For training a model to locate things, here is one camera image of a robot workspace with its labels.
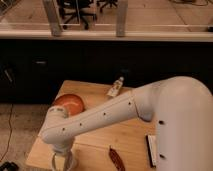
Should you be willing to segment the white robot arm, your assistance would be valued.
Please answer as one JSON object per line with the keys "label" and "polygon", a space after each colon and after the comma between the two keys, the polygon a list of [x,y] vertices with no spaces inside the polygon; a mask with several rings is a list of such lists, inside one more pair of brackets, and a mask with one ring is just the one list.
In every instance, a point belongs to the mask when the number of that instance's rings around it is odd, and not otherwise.
{"label": "white robot arm", "polygon": [[156,121],[157,171],[213,171],[213,94],[192,77],[131,89],[73,117],[52,106],[40,136],[66,153],[74,137],[134,117]]}

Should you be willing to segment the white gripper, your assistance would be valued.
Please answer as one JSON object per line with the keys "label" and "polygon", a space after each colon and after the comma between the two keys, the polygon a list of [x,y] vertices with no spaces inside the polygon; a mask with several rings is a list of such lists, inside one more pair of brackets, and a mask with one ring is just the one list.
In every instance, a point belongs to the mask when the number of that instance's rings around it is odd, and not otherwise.
{"label": "white gripper", "polygon": [[71,151],[71,144],[53,144],[53,156],[51,159],[52,171],[72,171],[74,158]]}

